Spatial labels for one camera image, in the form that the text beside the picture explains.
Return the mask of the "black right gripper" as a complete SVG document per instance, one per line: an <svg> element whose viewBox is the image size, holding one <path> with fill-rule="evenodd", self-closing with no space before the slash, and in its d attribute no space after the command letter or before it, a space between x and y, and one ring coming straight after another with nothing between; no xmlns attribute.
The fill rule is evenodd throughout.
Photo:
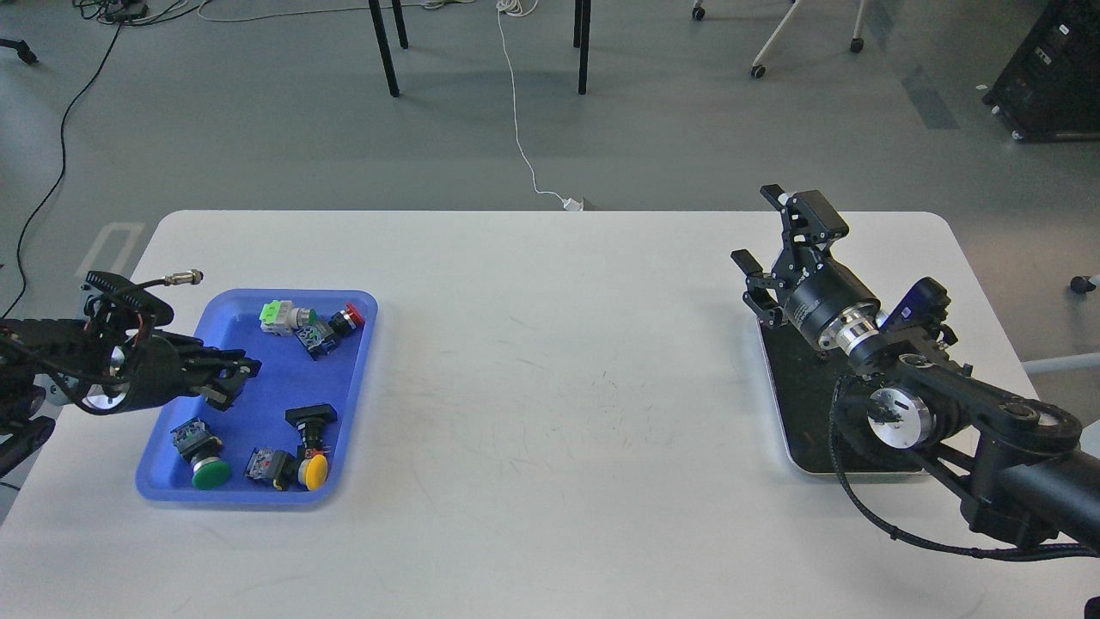
<svg viewBox="0 0 1100 619"><path fill-rule="evenodd" d="M788 194L779 185L760 188L782 220L782 248L766 270L747 248L732 251L745 275L743 301L765 328L792 325L816 350L853 352L877 334L881 309L861 279L831 262L834 242L850 228L820 191Z"/></svg>

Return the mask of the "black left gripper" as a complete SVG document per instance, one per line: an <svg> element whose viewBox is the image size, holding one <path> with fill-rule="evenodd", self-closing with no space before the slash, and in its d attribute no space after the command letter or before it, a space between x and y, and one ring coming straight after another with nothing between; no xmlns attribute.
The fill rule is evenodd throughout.
<svg viewBox="0 0 1100 619"><path fill-rule="evenodd" d="M116 414L169 404L176 397L204 396L217 411L227 411L237 401L250 375L258 375L262 362L245 356L242 349L216 349L198 338L184 334L154 334L138 344L123 372L127 393L110 408L86 405L91 414Z"/></svg>

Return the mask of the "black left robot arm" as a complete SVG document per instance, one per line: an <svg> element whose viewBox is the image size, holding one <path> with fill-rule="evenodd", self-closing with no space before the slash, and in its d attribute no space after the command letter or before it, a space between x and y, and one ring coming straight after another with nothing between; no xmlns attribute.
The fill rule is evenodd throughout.
<svg viewBox="0 0 1100 619"><path fill-rule="evenodd" d="M91 414L158 408L201 396L228 410L262 364L244 350L208 347L198 338L166 332L175 313L152 294L158 285L196 285L185 270L141 285L113 272L90 270L80 320L3 320L3 473L28 461L52 435L55 420L40 407L58 389L85 408L95 389L114 397Z"/></svg>

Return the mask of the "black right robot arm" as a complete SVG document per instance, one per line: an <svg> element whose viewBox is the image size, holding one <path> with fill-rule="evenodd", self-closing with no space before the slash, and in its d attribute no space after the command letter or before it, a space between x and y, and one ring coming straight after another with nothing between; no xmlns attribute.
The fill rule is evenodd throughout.
<svg viewBox="0 0 1100 619"><path fill-rule="evenodd" d="M868 520L893 540L996 561L1097 557L1097 458L1084 424L1057 405L974 378L950 360L950 297L924 277L891 313L832 255L848 224L818 191L760 194L781 215L772 267L746 248L743 301L754 310L787 454L821 466ZM952 546L888 524L850 487L845 455L879 473L925 471L960 502L970 531L1001 549Z"/></svg>

